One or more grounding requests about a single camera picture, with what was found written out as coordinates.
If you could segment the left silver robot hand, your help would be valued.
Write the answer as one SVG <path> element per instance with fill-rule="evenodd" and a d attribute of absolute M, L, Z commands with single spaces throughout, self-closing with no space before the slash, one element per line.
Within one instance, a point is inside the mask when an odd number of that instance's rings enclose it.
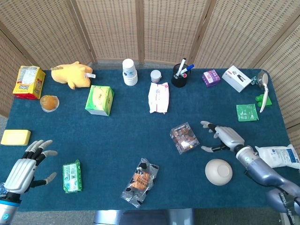
<path fill-rule="evenodd" d="M 23 194 L 30 188 L 47 185 L 57 176 L 56 172 L 50 174 L 43 180 L 35 180 L 34 175 L 39 164 L 47 158 L 47 156 L 56 156 L 58 153 L 54 150 L 45 150 L 52 140 L 34 141 L 25 150 L 23 156 L 18 159 L 8 178 L 4 183 L 4 188 L 14 194 Z"/>

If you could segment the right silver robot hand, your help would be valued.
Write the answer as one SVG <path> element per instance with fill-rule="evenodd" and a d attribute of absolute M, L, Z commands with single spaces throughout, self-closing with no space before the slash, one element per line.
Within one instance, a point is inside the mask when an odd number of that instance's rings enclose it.
<path fill-rule="evenodd" d="M 201 146 L 206 152 L 216 152 L 219 150 L 230 150 L 238 152 L 245 147 L 245 140 L 232 128 L 216 126 L 208 121 L 201 121 L 203 128 L 208 128 L 209 133 L 214 133 L 214 138 L 219 138 L 221 144 L 215 147 Z"/>

